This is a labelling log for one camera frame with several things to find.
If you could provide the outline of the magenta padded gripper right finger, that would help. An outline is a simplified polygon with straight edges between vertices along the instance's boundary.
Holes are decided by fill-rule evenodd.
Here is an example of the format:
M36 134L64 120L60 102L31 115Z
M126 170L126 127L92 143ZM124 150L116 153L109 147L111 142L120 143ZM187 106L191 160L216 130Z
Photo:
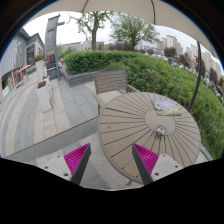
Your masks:
M182 169L169 155L158 155L136 143L132 145L132 154L144 185Z

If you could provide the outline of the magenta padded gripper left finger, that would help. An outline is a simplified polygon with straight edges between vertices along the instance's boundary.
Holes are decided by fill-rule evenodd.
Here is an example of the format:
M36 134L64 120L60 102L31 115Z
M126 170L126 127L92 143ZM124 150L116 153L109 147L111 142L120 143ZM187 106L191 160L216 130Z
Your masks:
M91 155L90 144L85 144L65 156L56 155L42 169L79 185Z

